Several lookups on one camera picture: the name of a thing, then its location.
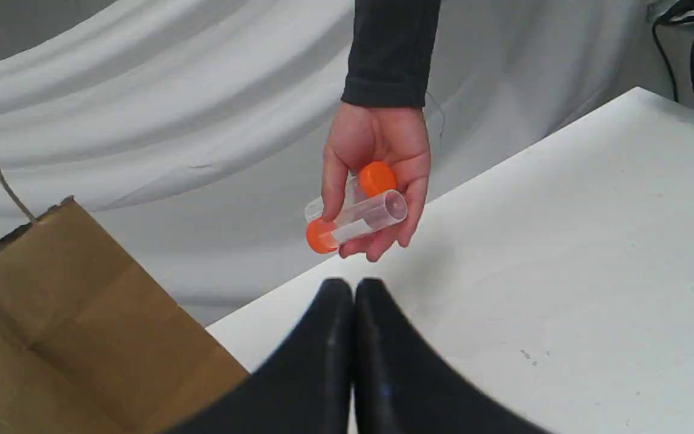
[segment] orange cap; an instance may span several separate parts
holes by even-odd
[[[323,219],[318,217],[309,222],[307,225],[307,242],[309,247],[315,253],[325,255],[336,250],[336,240],[331,236],[331,231],[335,230],[336,225],[333,222],[323,222]]]
[[[372,162],[360,171],[358,178],[361,189],[369,198],[398,189],[395,173],[385,162]]]

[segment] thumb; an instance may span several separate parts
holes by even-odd
[[[326,145],[323,153],[323,184],[320,188],[325,222],[331,222],[342,211],[348,173],[347,165]]]

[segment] sample tube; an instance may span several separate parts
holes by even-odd
[[[342,209],[333,222],[326,223],[320,218],[312,220],[307,226],[307,242],[316,253],[330,253],[350,239],[402,222],[407,214],[403,195],[397,190],[387,190]]]
[[[354,176],[347,180],[345,185],[345,201],[342,209],[360,203],[367,198],[372,198],[387,190],[397,190],[398,182],[395,173],[385,162],[372,162]],[[307,223],[317,219],[323,214],[323,198],[317,198],[307,204],[304,209],[304,217]]]

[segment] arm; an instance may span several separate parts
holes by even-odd
[[[355,0],[342,101],[424,107],[441,0]]]

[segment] white table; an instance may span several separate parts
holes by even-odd
[[[440,354],[553,432],[694,433],[694,112],[632,90],[208,329],[254,370],[326,277],[381,277]]]

